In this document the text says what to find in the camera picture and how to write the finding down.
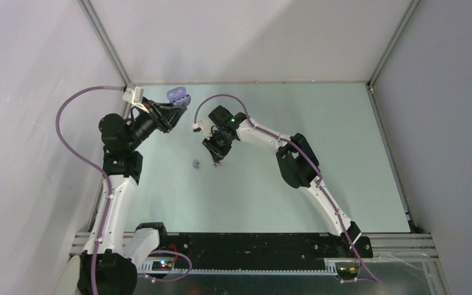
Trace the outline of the purple charging case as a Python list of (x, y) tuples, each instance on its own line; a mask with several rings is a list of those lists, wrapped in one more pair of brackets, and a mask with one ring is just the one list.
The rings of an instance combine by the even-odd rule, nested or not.
[(188, 106), (191, 103), (191, 96), (183, 86), (169, 90), (166, 96), (173, 106)]

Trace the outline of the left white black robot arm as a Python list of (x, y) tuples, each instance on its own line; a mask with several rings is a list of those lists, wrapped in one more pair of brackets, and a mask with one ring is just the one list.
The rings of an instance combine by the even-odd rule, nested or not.
[(124, 227), (140, 182), (143, 156), (137, 148), (154, 131), (170, 133), (187, 111), (191, 97), (156, 103), (143, 98), (138, 115), (108, 114), (99, 123), (104, 144), (104, 191), (92, 233), (80, 255), (77, 288), (81, 294), (133, 294), (138, 268), (152, 253), (162, 256), (170, 240), (159, 227), (142, 227), (124, 243)]

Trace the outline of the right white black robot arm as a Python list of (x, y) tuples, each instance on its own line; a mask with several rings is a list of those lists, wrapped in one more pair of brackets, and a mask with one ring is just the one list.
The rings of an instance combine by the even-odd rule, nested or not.
[(223, 106), (212, 110), (207, 120), (194, 119), (192, 129), (203, 134), (202, 144), (216, 165), (228, 155), (234, 141), (273, 153), (284, 182), (307, 196), (326, 223), (328, 232), (336, 236), (332, 241), (335, 253), (348, 257), (356, 251), (362, 232), (330, 193), (319, 161), (304, 135), (286, 136), (257, 123), (244, 112), (232, 114)]

